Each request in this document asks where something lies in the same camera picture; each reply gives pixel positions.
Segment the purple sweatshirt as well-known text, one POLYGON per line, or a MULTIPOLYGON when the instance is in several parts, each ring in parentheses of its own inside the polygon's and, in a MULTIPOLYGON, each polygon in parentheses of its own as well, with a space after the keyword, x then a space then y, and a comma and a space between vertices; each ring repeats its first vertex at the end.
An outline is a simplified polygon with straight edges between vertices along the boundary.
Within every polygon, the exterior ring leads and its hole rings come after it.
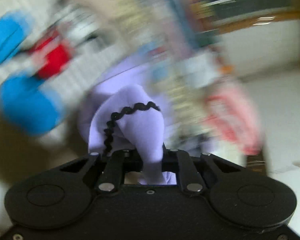
POLYGON ((135 53, 103 73, 88 92, 78 114, 78 130, 90 154, 105 154, 109 124, 113 124, 110 152, 136 149, 143 168, 140 184, 175 185, 173 172, 163 172, 163 145, 177 130, 166 92, 150 84, 150 65, 135 53))

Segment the pink rolled quilt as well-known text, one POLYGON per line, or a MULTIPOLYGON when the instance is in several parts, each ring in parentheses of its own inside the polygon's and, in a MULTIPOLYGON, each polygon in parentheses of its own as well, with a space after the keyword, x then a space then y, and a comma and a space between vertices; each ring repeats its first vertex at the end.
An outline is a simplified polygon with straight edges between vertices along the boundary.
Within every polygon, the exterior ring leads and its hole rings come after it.
POLYGON ((257 109, 242 84, 222 78, 207 88, 204 98, 210 122, 245 155, 258 155, 263 146, 263 131, 257 109))

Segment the Mickey Mouse brown blanket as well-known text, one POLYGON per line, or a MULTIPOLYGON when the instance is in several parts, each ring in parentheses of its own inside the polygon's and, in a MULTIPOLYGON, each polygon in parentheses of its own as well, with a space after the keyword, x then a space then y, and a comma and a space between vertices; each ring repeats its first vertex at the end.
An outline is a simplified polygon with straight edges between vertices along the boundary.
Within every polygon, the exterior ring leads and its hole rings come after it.
POLYGON ((60 97, 64 115, 49 132, 33 138, 4 123, 0 117, 0 235, 11 222, 4 210, 4 193, 8 185, 35 170, 50 167, 59 160, 79 155, 90 120, 74 121, 78 112, 93 96, 113 94, 131 84, 140 85, 160 107, 165 119, 167 146, 175 146, 181 133, 212 131, 211 125, 199 124, 207 112, 197 102, 203 90, 196 84, 202 79, 210 84, 217 64, 209 50, 191 58, 196 65, 185 69, 189 58, 184 46, 175 46, 177 18, 168 0, 138 0, 129 14, 132 29, 122 36, 122 29, 103 21, 102 37, 79 49, 78 55, 61 74, 48 79, 41 90, 53 90, 60 97))

